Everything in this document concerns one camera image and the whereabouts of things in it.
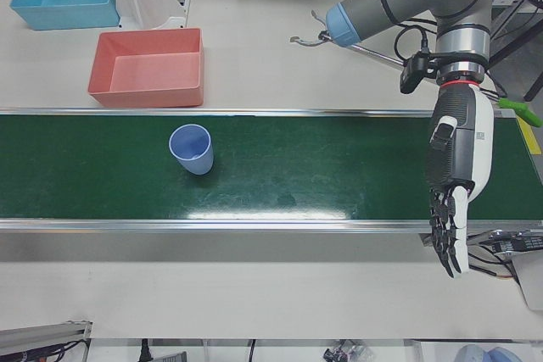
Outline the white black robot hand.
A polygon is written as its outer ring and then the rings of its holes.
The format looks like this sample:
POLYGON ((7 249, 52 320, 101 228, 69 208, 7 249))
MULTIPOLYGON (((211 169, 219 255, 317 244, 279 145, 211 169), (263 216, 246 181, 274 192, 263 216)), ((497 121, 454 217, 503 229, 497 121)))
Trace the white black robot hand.
POLYGON ((494 109, 479 84, 447 81, 428 128, 426 182, 434 251, 451 278, 469 271, 467 212, 490 178, 494 109))

